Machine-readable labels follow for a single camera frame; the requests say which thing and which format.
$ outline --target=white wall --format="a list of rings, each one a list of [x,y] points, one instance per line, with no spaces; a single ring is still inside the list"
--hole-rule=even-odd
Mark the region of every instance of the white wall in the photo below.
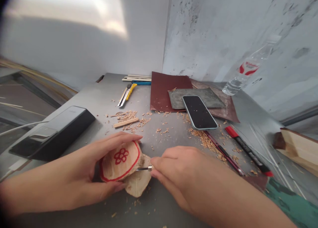
[[[163,73],[223,82],[282,36],[245,91],[278,120],[318,104],[317,0],[172,0]]]
[[[80,90],[106,72],[162,71],[169,0],[11,0],[1,51]]]

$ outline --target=plastic bottle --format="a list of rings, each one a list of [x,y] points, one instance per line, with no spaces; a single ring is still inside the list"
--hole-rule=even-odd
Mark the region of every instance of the plastic bottle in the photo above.
[[[227,95],[235,95],[246,84],[251,75],[259,69],[262,62],[268,58],[273,45],[280,38],[281,36],[271,35],[260,49],[244,60],[242,65],[235,71],[234,77],[229,80],[222,91]]]

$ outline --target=left hand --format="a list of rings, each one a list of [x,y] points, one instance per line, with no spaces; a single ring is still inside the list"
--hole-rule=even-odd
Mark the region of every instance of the left hand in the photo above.
[[[96,163],[122,143],[142,136],[119,132],[73,153],[5,180],[0,194],[9,215],[71,210],[103,201],[125,188],[122,182],[92,182]]]

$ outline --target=light blue phone case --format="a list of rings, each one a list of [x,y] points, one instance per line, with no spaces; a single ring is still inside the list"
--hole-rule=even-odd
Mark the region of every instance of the light blue phone case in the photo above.
[[[193,123],[193,121],[192,121],[191,115],[190,115],[190,113],[189,113],[189,111],[188,111],[188,108],[187,108],[187,106],[186,106],[185,100],[183,99],[183,97],[185,97],[185,96],[195,96],[195,97],[199,97],[199,96],[197,96],[197,95],[184,95],[184,96],[182,96],[182,100],[183,100],[183,103],[184,103],[184,105],[185,105],[185,110],[186,110],[186,112],[188,113],[188,116],[189,116],[189,118],[190,118],[192,127],[193,127],[195,130],[217,129],[217,128],[218,128],[218,124],[216,123],[215,119],[213,118],[213,116],[212,116],[210,113],[209,113],[209,115],[212,117],[212,119],[214,120],[214,122],[215,122],[215,124],[216,124],[216,127],[215,127],[215,128],[202,128],[202,129],[198,129],[196,126],[194,126],[194,123]]]

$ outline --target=yellow utility knife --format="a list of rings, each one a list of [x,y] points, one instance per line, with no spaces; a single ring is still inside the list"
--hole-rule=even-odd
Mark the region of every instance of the yellow utility knife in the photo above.
[[[133,89],[137,86],[137,84],[128,84],[123,95],[121,96],[120,100],[119,100],[119,104],[118,107],[122,107],[126,100],[129,99],[130,94],[132,93]]]

